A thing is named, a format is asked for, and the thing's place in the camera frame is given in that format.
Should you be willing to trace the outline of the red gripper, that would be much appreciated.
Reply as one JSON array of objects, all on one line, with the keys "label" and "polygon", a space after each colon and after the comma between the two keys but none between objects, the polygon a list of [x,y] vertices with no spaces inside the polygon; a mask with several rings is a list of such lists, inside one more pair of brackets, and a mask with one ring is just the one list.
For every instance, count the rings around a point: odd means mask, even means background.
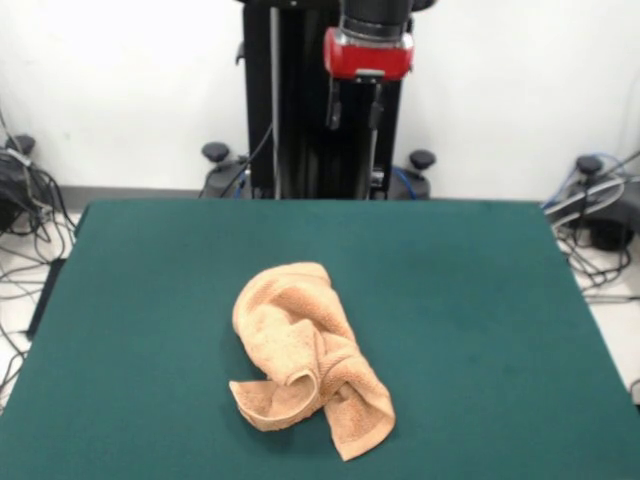
[{"label": "red gripper", "polygon": [[[400,81],[411,70],[414,40],[404,33],[397,42],[368,42],[348,36],[341,29],[328,29],[324,35],[323,56],[329,81],[327,127],[337,130],[341,121],[340,80],[369,78],[373,81]],[[369,113],[369,128],[377,129],[384,112],[384,86],[375,83]]]}]

